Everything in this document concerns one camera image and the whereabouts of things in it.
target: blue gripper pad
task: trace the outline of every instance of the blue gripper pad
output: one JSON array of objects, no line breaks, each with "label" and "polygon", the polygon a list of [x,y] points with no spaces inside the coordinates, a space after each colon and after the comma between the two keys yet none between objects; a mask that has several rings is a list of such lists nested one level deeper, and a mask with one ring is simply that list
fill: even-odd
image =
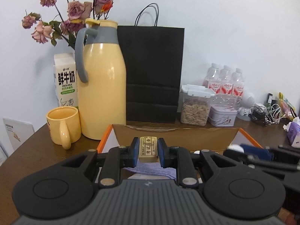
[{"label": "blue gripper pad", "polygon": [[164,149],[160,139],[157,140],[157,148],[158,148],[158,157],[159,157],[160,166],[164,167],[165,165]]}]

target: water bottle label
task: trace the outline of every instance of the water bottle label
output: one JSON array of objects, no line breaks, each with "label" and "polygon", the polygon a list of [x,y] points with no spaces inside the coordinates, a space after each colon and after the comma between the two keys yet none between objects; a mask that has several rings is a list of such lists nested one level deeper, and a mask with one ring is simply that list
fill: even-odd
[{"label": "water bottle label", "polygon": [[208,89],[212,89],[216,94],[220,93],[221,83],[209,81],[208,82]]},{"label": "water bottle label", "polygon": [[223,83],[221,85],[221,93],[231,95],[233,84]]},{"label": "water bottle label", "polygon": [[243,85],[234,85],[233,86],[233,95],[242,96],[243,92],[244,92],[244,86]]}]

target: snack package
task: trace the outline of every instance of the snack package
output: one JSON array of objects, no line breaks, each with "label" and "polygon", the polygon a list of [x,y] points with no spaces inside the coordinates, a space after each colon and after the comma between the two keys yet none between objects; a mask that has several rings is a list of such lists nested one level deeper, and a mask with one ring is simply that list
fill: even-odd
[{"label": "snack package", "polygon": [[288,101],[288,99],[284,98],[281,92],[279,92],[278,97],[278,105],[281,108],[282,115],[290,120],[293,120],[296,117],[296,115],[294,114],[295,107]]}]

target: mug handle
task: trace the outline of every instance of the mug handle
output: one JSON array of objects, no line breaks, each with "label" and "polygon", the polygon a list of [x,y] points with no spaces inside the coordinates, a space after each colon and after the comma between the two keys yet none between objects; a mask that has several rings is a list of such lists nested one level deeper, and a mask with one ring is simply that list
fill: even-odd
[{"label": "mug handle", "polygon": [[68,126],[65,120],[62,120],[59,124],[59,134],[62,147],[67,150],[71,147],[71,139],[68,130]]}]

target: bag handle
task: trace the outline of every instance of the bag handle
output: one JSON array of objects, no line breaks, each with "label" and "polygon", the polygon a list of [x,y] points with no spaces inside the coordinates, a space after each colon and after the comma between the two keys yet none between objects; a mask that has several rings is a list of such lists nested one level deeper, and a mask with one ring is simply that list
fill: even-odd
[{"label": "bag handle", "polygon": [[84,38],[86,35],[92,35],[96,37],[98,34],[98,31],[91,28],[83,28],[81,29],[76,37],[75,42],[75,62],[76,62],[76,69],[79,76],[79,79],[82,81],[82,83],[87,83],[89,81],[88,73],[84,69],[83,64],[83,43]]},{"label": "bag handle", "polygon": [[140,20],[140,17],[143,13],[143,11],[148,8],[148,7],[153,7],[155,9],[155,14],[156,14],[156,19],[155,19],[155,22],[154,22],[154,26],[157,26],[157,22],[158,22],[158,16],[159,16],[159,7],[158,7],[158,4],[157,3],[150,3],[148,6],[146,6],[137,16],[137,18],[135,19],[135,23],[134,23],[134,26],[137,26],[137,24],[139,23],[139,20]]}]

